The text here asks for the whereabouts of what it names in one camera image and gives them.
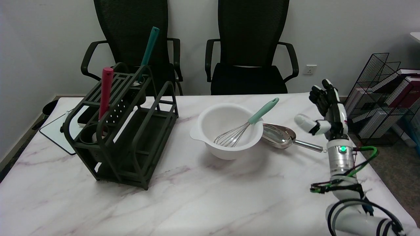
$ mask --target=stainless steel scoop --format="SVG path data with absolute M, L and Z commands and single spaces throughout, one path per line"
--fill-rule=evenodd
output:
M 316 151 L 323 152 L 324 148 L 315 144 L 310 144 L 307 142 L 296 140 L 296 133 L 284 126 L 279 126 L 275 124 L 263 124 L 264 132 L 262 134 L 263 141 L 268 143 L 273 147 L 279 149 L 286 149 L 292 144 Z

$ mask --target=black trash bin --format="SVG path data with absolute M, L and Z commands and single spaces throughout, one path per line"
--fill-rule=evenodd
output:
M 54 110 L 55 106 L 57 105 L 57 102 L 58 100 L 54 100 L 44 106 L 44 108 L 42 109 L 44 118 L 40 122 L 38 122 L 36 125 L 34 125 L 32 127 L 32 130 L 39 129 L 45 123 L 45 121 L 48 119 L 48 117 L 51 115 L 52 111 Z

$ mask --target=bowl handle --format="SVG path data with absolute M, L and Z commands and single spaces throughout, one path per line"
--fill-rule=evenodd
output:
M 194 140 L 202 141 L 201 135 L 198 132 L 198 124 L 194 124 L 194 126 L 189 131 L 189 136 Z

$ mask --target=chair leg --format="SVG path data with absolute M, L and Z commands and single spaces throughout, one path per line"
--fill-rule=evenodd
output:
M 176 84 L 178 85 L 179 95 L 183 96 L 184 94 L 182 93 L 181 83 L 179 81 L 176 81 Z

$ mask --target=mesh chair back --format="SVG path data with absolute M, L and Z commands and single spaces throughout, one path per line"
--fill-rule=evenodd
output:
M 220 62 L 270 66 L 289 0 L 219 0 Z
M 94 0 L 94 4 L 116 63 L 140 66 L 153 26 L 160 32 L 149 65 L 169 63 L 167 0 Z

